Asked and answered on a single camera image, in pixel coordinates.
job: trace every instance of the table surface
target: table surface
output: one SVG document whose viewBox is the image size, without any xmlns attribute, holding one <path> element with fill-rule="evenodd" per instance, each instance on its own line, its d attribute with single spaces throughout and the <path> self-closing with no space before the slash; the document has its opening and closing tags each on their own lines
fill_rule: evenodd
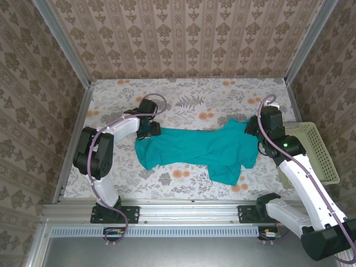
<svg viewBox="0 0 356 267">
<path fill-rule="evenodd" d="M 244 121 L 257 113 L 266 95 L 274 93 L 283 120 L 295 121 L 291 101 L 282 78 L 202 78 L 161 80 L 98 80 L 88 108 L 85 126 L 101 127 L 138 106 L 148 93 L 160 93 L 167 110 L 155 118 L 166 128 L 213 130 L 228 119 Z M 164 102 L 152 96 L 159 107 Z M 114 148 L 111 177 L 126 199 L 255 200 L 276 192 L 286 200 L 299 200 L 294 189 L 286 190 L 273 161 L 259 155 L 253 169 L 242 167 L 236 186 L 209 180 L 206 166 L 176 163 L 147 171 L 139 163 L 132 134 Z M 64 197 L 94 197 L 89 183 L 72 167 Z"/>
</svg>

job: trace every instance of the green plastic basket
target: green plastic basket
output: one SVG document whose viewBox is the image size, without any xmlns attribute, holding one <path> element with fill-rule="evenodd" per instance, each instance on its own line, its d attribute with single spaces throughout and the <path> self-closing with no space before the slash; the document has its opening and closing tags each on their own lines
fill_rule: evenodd
<svg viewBox="0 0 356 267">
<path fill-rule="evenodd" d="M 294 135 L 299 139 L 308 154 L 315 174 L 324 185 L 338 184 L 340 182 L 333 160 L 314 123 L 296 122 L 285 125 L 285 133 L 286 135 Z M 293 185 L 280 168 L 278 168 L 278 173 L 283 188 L 293 188 Z"/>
</svg>

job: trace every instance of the teal t-shirt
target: teal t-shirt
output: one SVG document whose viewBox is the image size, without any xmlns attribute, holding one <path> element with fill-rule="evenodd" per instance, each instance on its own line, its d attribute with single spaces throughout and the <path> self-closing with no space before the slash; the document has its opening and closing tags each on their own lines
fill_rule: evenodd
<svg viewBox="0 0 356 267">
<path fill-rule="evenodd" d="M 247 122 L 234 119 L 215 131 L 161 128 L 161 135 L 136 140 L 136 153 L 147 170 L 175 162 L 207 165 L 212 181 L 236 185 L 241 165 L 252 168 L 258 156 L 257 138 L 245 134 Z"/>
</svg>

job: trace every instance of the patterned wallpaper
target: patterned wallpaper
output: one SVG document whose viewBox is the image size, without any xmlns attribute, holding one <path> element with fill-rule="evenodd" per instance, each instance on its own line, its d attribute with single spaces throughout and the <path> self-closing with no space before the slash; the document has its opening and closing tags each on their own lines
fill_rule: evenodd
<svg viewBox="0 0 356 267">
<path fill-rule="evenodd" d="M 83 88 L 31 1 L 0 1 L 0 266 L 21 266 L 52 201 Z"/>
<path fill-rule="evenodd" d="M 330 192 L 356 212 L 356 1 L 339 1 L 292 83 L 303 120 L 316 123 L 341 183 Z"/>
<path fill-rule="evenodd" d="M 50 0 L 92 79 L 283 77 L 321 0 Z"/>
</svg>

